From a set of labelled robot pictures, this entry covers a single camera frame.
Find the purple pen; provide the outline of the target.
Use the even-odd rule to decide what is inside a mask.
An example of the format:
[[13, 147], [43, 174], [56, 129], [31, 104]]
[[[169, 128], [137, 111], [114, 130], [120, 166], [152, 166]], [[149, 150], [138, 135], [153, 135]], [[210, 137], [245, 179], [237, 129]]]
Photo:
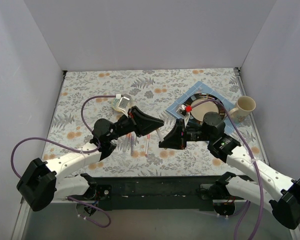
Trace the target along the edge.
[[133, 156], [135, 152], [135, 134], [131, 133], [130, 135], [130, 155]]

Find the pink white pen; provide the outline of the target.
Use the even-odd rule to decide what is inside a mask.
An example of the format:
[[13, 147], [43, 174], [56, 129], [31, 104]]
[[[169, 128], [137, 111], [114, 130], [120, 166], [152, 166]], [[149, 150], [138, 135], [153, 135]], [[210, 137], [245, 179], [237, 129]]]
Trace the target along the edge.
[[149, 152], [149, 144], [150, 144], [150, 137], [151, 137], [151, 135], [148, 134], [148, 135], [147, 135], [147, 138], [146, 138], [145, 157], [148, 156], [148, 152]]

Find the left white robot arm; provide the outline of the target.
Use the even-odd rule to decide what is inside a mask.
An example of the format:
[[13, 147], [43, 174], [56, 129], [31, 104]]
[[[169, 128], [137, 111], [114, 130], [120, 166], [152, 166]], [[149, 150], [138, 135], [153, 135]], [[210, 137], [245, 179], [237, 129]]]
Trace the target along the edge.
[[92, 139], [81, 149], [71, 149], [52, 160], [32, 160], [19, 177], [16, 188], [34, 212], [47, 207], [53, 199], [82, 196], [91, 200], [97, 193], [97, 184], [91, 176], [83, 173], [74, 179], [66, 177], [110, 156], [117, 147], [113, 140], [132, 132], [143, 137], [163, 126], [163, 120], [143, 113], [137, 106], [130, 108], [117, 122], [100, 118], [94, 124]]

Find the yellow white pen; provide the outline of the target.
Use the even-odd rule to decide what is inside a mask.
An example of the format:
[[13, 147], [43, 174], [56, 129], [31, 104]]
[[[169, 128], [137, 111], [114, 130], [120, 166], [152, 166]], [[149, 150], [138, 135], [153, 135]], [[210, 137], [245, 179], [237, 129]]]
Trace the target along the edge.
[[156, 129], [156, 133], [157, 133], [157, 135], [159, 137], [159, 140], [162, 142], [164, 140], [164, 138], [163, 138], [163, 136], [161, 134], [161, 131], [159, 129]]

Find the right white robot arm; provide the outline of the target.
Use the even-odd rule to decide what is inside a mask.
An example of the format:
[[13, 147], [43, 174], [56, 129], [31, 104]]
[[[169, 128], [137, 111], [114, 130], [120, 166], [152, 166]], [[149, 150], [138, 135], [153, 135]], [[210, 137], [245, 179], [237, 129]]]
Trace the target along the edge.
[[187, 142], [207, 141], [207, 149], [217, 159], [238, 169], [253, 182], [226, 172], [210, 187], [218, 198], [231, 195], [259, 204], [284, 227], [300, 224], [300, 178], [295, 180], [254, 159], [236, 139], [225, 133], [226, 124], [216, 112], [207, 112], [200, 127], [187, 127], [177, 119], [173, 129], [159, 142], [165, 149], [183, 150]]

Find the grey highlighter pen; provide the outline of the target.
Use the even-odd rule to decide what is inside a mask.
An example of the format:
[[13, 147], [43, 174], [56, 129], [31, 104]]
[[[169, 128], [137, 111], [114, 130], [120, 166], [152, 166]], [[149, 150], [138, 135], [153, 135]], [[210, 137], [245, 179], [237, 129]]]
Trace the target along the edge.
[[129, 140], [130, 140], [130, 136], [131, 134], [128, 133], [126, 136], [125, 136], [125, 139], [123, 141], [123, 147], [122, 147], [122, 152], [125, 153], [127, 151], [127, 148], [128, 148], [128, 144], [129, 144]]

